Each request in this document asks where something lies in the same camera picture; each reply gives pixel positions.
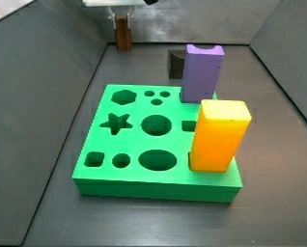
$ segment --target orange rectangular prism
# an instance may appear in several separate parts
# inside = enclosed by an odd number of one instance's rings
[[[202,100],[190,152],[194,172],[225,173],[229,170],[250,121],[250,110],[244,101]]]

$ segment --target gray floor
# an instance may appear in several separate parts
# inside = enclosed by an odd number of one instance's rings
[[[0,245],[23,243],[106,48],[78,3],[35,1],[0,22]]]
[[[179,85],[169,49],[110,46],[71,128],[26,246],[307,245],[307,124],[246,46],[225,46],[221,99],[249,104],[238,152],[245,188],[234,204],[81,196],[71,179],[107,83]]]
[[[307,1],[281,3],[250,46],[307,119]]]

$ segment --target purple block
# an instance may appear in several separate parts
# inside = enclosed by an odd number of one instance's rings
[[[213,49],[201,49],[187,44],[181,101],[201,103],[212,99],[217,87],[225,52],[221,45]]]

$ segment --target shape sorter block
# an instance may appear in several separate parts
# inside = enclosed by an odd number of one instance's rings
[[[213,99],[225,51],[221,45],[213,49],[201,49],[187,44],[181,101],[201,103]]]
[[[107,86],[73,175],[83,195],[233,202],[237,160],[225,174],[190,170],[201,105],[179,94],[181,87]]]

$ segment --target oval hole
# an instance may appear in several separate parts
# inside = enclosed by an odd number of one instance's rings
[[[131,158],[126,153],[119,153],[113,159],[113,164],[117,168],[126,168],[130,163]]]
[[[146,151],[139,156],[139,164],[151,171],[167,171],[177,165],[177,157],[169,151]]]

